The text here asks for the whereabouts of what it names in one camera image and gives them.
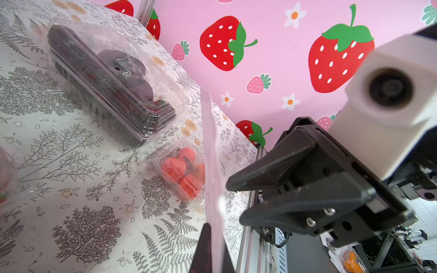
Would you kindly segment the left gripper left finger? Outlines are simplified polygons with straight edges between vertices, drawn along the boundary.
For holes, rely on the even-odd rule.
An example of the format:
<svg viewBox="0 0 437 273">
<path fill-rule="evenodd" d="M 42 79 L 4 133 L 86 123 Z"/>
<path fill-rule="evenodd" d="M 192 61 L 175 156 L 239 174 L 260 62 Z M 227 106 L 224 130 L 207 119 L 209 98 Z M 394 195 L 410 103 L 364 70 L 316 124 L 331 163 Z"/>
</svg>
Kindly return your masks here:
<svg viewBox="0 0 437 273">
<path fill-rule="evenodd" d="M 200 233 L 189 273 L 212 273 L 211 225 L 205 223 Z"/>
</svg>

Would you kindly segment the white sticker sheet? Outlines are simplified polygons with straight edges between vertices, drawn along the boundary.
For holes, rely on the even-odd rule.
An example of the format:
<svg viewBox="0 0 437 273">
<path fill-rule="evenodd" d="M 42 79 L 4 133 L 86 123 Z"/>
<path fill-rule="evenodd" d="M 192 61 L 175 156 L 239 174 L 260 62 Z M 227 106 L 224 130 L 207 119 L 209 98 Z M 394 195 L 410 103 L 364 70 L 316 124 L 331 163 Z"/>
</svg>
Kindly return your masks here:
<svg viewBox="0 0 437 273">
<path fill-rule="evenodd" d="M 206 175 L 206 221 L 211 226 L 212 272 L 223 271 L 225 252 L 224 184 L 217 145 L 217 126 L 208 91 L 200 89 L 201 119 Z"/>
</svg>

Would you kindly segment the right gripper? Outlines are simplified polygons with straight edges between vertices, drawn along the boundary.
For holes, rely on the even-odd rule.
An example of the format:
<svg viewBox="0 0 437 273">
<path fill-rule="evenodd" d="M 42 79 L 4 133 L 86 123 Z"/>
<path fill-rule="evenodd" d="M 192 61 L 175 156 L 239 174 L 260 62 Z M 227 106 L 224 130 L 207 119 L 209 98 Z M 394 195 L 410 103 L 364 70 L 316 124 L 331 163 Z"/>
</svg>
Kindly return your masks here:
<svg viewBox="0 0 437 273">
<path fill-rule="evenodd" d="M 313 119 L 298 118 L 261 159 L 232 175 L 228 191 L 277 188 L 240 223 L 292 233 L 327 232 L 336 247 L 406 222 L 412 210 Z"/>
</svg>

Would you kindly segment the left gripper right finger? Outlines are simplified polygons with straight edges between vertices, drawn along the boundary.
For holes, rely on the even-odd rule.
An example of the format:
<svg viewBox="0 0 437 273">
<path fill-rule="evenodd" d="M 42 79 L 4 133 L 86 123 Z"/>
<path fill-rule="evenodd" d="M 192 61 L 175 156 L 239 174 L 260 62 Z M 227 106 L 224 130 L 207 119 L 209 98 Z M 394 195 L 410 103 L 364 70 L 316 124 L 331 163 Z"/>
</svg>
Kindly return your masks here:
<svg viewBox="0 0 437 273">
<path fill-rule="evenodd" d="M 231 256 L 229 254 L 228 249 L 224 249 L 221 272 L 222 273 L 235 273 L 235 269 L 233 267 L 233 263 L 232 263 Z"/>
</svg>

